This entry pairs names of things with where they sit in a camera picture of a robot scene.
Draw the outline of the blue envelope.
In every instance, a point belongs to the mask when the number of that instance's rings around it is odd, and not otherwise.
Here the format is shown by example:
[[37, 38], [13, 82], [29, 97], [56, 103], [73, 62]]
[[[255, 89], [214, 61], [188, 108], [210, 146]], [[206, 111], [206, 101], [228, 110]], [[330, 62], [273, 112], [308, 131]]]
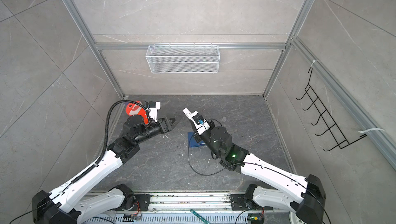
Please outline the blue envelope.
[[197, 141], [194, 137], [194, 132], [188, 132], [188, 147], [189, 148], [196, 148], [196, 147], [202, 147], [206, 146], [204, 141]]

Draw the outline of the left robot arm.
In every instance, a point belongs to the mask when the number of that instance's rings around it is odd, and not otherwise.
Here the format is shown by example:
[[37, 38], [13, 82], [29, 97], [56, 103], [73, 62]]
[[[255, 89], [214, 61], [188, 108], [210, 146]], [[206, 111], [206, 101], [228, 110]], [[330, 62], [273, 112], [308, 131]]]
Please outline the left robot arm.
[[[130, 115], [121, 135], [108, 142], [109, 121], [119, 104], [135, 105], [143, 113]], [[160, 102], [120, 100], [109, 109], [105, 123], [105, 137], [99, 157], [83, 171], [49, 193], [38, 192], [32, 198], [35, 224], [82, 224], [106, 211], [132, 209], [135, 193], [125, 184], [113, 187], [107, 193], [84, 200], [83, 197], [113, 171], [128, 162], [139, 150], [139, 145], [157, 135], [171, 132], [177, 125], [175, 118], [159, 118]]]

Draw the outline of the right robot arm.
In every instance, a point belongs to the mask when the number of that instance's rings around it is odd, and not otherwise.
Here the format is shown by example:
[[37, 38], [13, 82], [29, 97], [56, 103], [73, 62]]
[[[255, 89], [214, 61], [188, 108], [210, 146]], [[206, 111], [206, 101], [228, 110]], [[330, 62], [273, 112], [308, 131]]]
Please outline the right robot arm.
[[212, 158], [219, 159], [225, 170], [256, 178], [278, 191], [278, 194], [271, 196], [262, 187], [249, 186], [244, 199], [250, 208], [286, 209], [307, 224], [321, 224], [323, 218], [328, 217], [326, 193], [317, 176], [289, 173], [261, 160], [233, 143], [232, 135], [222, 125], [216, 126], [214, 119], [206, 120], [197, 112], [188, 119], [195, 141], [202, 141], [210, 149]]

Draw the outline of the white glue stick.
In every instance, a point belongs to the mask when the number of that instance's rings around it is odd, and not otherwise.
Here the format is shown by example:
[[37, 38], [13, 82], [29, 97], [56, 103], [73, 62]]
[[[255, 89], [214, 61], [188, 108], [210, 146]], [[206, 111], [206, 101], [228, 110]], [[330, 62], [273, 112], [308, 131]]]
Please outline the white glue stick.
[[188, 108], [183, 109], [183, 113], [186, 115], [188, 119], [192, 118], [192, 112]]

